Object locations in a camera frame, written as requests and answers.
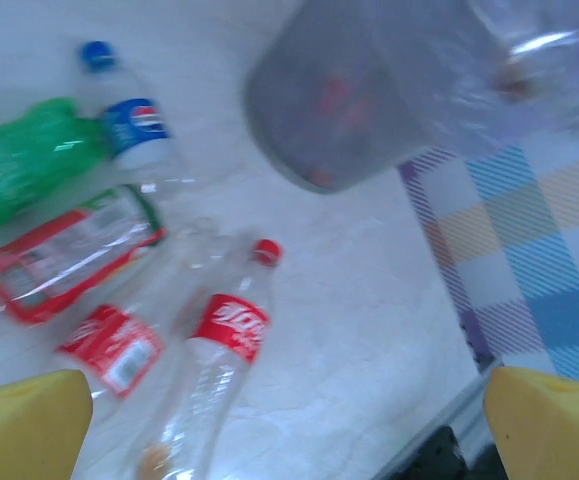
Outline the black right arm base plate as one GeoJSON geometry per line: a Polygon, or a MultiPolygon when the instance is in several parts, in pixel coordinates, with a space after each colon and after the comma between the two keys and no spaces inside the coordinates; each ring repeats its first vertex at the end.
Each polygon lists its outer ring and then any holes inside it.
{"type": "Polygon", "coordinates": [[[445,425],[418,450],[405,480],[463,480],[467,472],[453,429],[445,425]]]}

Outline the Coke bottle with brown dregs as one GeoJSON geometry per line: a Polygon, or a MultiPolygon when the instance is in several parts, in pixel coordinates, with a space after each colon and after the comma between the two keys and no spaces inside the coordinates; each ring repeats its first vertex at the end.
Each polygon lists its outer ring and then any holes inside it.
{"type": "Polygon", "coordinates": [[[171,387],[128,450],[117,480],[207,480],[220,429],[271,325],[281,246],[258,239],[214,286],[181,345],[171,387]]]}

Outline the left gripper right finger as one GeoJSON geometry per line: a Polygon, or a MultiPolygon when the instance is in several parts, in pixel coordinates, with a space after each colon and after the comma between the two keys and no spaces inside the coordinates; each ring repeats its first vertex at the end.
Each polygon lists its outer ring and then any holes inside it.
{"type": "Polygon", "coordinates": [[[497,367],[483,409],[509,480],[579,480],[578,381],[497,367]]]}

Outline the clear plastic bin liner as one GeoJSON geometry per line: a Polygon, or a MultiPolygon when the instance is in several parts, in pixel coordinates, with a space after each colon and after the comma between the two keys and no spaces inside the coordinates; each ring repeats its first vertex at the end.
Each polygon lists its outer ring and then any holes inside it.
{"type": "Polygon", "coordinates": [[[579,0],[427,0],[421,15],[441,145],[482,155],[540,131],[579,137],[579,0]]]}

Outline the Coke bottle red label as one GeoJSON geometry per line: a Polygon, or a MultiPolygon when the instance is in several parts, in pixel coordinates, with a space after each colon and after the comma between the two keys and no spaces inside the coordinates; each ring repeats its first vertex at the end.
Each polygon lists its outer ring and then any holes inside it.
{"type": "Polygon", "coordinates": [[[135,274],[88,311],[48,368],[81,370],[93,423],[112,416],[145,380],[162,380],[210,290],[246,255],[253,234],[223,234],[200,218],[169,235],[135,274]]]}

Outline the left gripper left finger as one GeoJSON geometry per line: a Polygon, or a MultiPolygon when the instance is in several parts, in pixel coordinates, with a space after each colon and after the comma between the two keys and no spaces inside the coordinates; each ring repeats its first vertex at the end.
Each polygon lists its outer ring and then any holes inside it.
{"type": "Polygon", "coordinates": [[[70,480],[92,415],[79,370],[0,386],[0,480],[70,480]]]}

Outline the green plastic bottle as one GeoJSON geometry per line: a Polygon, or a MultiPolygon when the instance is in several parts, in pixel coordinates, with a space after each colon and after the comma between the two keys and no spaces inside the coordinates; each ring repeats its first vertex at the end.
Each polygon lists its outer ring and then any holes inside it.
{"type": "Polygon", "coordinates": [[[55,97],[0,125],[0,226],[107,156],[99,122],[55,97]]]}

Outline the Pepsi bottle blue cap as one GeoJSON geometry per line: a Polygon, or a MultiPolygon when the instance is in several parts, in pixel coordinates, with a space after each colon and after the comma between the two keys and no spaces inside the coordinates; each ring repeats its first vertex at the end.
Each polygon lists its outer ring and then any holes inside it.
{"type": "Polygon", "coordinates": [[[176,189],[193,177],[165,122],[162,110],[135,72],[105,41],[87,41],[78,49],[111,160],[148,193],[176,189]]]}

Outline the red green label clear bottle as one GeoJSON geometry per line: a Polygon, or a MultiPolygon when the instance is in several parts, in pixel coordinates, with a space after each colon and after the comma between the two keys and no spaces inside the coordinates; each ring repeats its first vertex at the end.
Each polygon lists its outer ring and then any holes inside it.
{"type": "Polygon", "coordinates": [[[0,246],[0,314],[48,322],[165,237],[156,206],[118,185],[0,246]]]}

